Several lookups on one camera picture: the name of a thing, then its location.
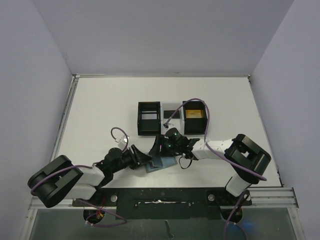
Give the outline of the gold credit card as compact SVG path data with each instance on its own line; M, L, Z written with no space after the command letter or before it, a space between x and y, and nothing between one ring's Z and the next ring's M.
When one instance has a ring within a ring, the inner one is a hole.
M204 111L201 109L187 109L185 117L187 119L201 119L204 117Z

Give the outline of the green card holder wallet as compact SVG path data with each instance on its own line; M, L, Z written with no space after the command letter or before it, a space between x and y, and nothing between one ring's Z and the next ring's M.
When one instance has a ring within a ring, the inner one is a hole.
M149 174L175 166L177 164L178 163L175 157L159 156L146 164L145 171L147 174Z

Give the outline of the black credit card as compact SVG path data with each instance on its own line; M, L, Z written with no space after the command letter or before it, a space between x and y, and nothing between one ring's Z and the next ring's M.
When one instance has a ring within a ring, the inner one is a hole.
M175 112L174 110L164 110L163 118L169 119L170 117L172 117L173 119L180 119L180 111L178 110L177 112Z

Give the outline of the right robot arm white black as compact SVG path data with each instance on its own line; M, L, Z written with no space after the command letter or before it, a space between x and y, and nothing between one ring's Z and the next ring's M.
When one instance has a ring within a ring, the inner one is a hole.
M269 153L244 134L227 140L187 138L175 127L165 134L158 134L148 154L152 157L182 156L192 161L220 158L236 172L225 186L234 197L240 196L248 187L266 181L263 174L272 159Z

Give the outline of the black white sorting tray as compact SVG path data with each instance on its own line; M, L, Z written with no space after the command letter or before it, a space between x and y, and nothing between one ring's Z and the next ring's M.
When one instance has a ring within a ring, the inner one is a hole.
M137 133L139 136L165 134L177 128L182 135L203 135L206 131L208 111L199 99L181 102L142 101L137 108Z

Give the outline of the silver credit card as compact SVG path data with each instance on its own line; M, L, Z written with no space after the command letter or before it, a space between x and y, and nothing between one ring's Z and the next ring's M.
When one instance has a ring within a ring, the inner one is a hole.
M156 112L143 112L141 114L142 120L156 120L158 119L158 114Z

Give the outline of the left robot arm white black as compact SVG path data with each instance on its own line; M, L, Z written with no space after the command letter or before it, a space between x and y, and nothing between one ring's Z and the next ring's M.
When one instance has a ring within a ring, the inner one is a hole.
M111 148L104 159L93 165L74 165L66 155L60 155L27 182L30 192L47 208L64 199L89 200L95 192L113 180L114 173L130 168L135 170L152 160L135 145L125 151Z

